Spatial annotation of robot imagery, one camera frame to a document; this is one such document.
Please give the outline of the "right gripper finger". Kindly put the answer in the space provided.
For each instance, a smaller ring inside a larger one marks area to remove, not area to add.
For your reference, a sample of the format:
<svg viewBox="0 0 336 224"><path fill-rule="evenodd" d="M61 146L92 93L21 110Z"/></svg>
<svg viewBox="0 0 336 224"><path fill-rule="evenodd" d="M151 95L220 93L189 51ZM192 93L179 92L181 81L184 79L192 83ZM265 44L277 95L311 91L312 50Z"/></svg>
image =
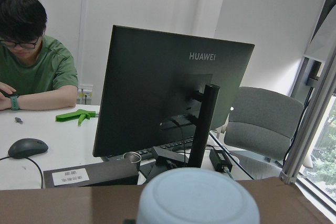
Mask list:
<svg viewBox="0 0 336 224"><path fill-rule="evenodd" d="M135 224L135 219L126 219L123 221L123 224Z"/></svg>

